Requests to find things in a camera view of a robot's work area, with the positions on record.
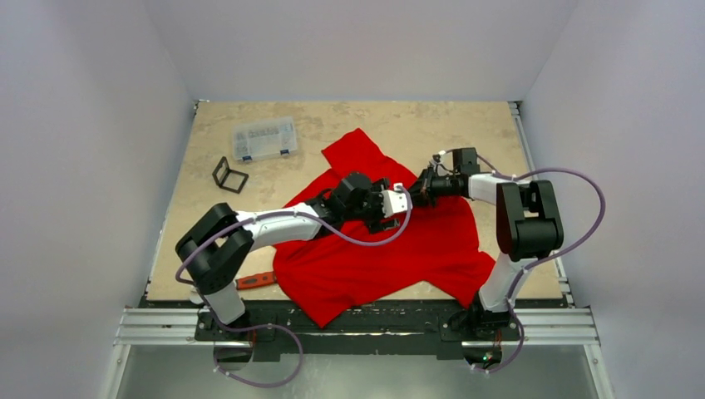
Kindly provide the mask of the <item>red t-shirt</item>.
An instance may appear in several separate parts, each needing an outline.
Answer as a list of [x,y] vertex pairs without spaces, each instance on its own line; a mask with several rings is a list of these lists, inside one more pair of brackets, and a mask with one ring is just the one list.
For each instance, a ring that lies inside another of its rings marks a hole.
[[[416,180],[359,128],[321,152],[329,168],[284,207],[335,187],[351,172],[361,172],[372,181],[389,178],[407,188]],[[421,281],[467,308],[495,264],[480,250],[475,217],[462,197],[441,198],[436,207],[413,206],[407,229],[383,246],[363,247],[329,235],[274,247],[273,269],[279,287],[321,328],[352,306]]]

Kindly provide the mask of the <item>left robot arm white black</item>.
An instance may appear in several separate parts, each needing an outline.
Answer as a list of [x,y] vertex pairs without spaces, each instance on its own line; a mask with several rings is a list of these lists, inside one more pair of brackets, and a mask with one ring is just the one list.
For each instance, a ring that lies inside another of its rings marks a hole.
[[175,278],[189,284],[212,312],[215,328],[226,339],[247,332],[248,318],[235,277],[248,255],[263,247],[293,241],[311,241],[336,235],[349,243],[370,246],[342,232],[348,222],[362,222],[372,234],[394,229],[388,244],[406,229],[412,198],[402,184],[387,178],[371,181],[351,173],[337,186],[311,199],[282,209],[235,211],[226,203],[212,206],[178,241],[175,252],[181,265]]

